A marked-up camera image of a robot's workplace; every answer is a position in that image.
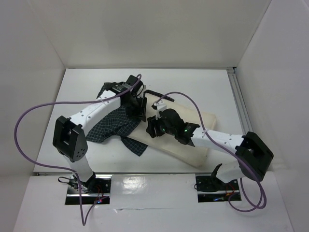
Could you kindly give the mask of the dark checked pillowcase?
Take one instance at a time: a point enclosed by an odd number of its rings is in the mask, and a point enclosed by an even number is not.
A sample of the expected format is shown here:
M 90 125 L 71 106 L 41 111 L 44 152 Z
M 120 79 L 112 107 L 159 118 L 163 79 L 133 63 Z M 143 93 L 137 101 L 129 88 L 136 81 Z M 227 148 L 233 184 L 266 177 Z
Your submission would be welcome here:
M 109 113 L 100 120 L 88 133 L 86 140 L 103 143 L 112 136 L 119 136 L 122 143 L 135 155 L 141 156 L 148 145 L 129 138 L 128 136 L 141 123 L 140 119 L 129 118 L 124 106 Z

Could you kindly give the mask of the cream pillow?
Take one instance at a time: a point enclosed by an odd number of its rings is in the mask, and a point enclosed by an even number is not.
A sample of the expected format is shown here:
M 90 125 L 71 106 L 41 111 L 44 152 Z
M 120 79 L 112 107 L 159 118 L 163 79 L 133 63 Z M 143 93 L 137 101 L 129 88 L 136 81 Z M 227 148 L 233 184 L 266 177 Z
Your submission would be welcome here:
M 128 138 L 163 151 L 195 168 L 203 167 L 208 156 L 208 149 L 193 146 L 191 142 L 193 129 L 201 128 L 196 110 L 175 103 L 172 99 L 164 98 L 162 102 L 167 108 L 157 119 L 152 105 L 159 97 L 148 92 L 145 98 L 147 99 L 146 121 L 141 121 Z

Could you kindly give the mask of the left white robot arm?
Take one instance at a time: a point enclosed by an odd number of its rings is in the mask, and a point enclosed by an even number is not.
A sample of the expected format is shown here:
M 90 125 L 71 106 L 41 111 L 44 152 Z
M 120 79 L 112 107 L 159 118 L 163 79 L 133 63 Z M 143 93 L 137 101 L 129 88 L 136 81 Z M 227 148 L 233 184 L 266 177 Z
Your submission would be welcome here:
M 107 82 L 86 108 L 56 120 L 53 146 L 68 161 L 83 192 L 89 193 L 98 186 L 96 174 L 86 158 L 88 142 L 102 143 L 117 135 L 138 155 L 145 150 L 146 145 L 128 138 L 145 120 L 147 99 L 141 95 L 142 92 L 140 74 L 130 75 L 124 82 Z

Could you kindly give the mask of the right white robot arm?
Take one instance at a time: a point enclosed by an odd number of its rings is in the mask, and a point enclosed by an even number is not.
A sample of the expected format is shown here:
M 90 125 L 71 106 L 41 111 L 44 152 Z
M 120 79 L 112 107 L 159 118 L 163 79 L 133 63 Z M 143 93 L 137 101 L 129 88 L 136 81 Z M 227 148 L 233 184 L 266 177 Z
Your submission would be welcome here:
M 274 158 L 268 146 L 254 132 L 234 135 L 207 130 L 201 124 L 183 121 L 173 109 L 149 117 L 146 132 L 152 138 L 169 134 L 180 144 L 210 148 L 234 157 L 234 162 L 220 163 L 214 168 L 206 182 L 208 191 L 218 191 L 243 177 L 261 182 Z

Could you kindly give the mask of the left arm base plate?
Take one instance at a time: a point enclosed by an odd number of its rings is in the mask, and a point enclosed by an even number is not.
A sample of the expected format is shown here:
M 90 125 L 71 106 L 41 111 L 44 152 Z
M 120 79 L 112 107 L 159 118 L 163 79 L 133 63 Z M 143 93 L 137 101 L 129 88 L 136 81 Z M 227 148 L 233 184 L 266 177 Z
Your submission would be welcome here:
M 94 184 L 91 184 L 89 188 L 83 185 L 79 188 L 77 178 L 73 175 L 70 177 L 61 176 L 58 178 L 58 182 L 67 185 L 65 205 L 79 205 L 80 193 L 83 205 L 110 204 L 111 175 L 97 174 Z

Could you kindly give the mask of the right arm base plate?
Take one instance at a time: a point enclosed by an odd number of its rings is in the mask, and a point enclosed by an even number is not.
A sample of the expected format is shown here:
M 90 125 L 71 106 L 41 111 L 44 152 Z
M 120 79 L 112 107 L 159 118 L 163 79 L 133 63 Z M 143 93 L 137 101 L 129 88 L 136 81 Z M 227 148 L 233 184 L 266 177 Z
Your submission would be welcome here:
M 214 183 L 210 175 L 198 174 L 196 175 L 194 189 L 197 191 L 199 203 L 241 201 L 239 183 L 236 179 L 228 184 Z

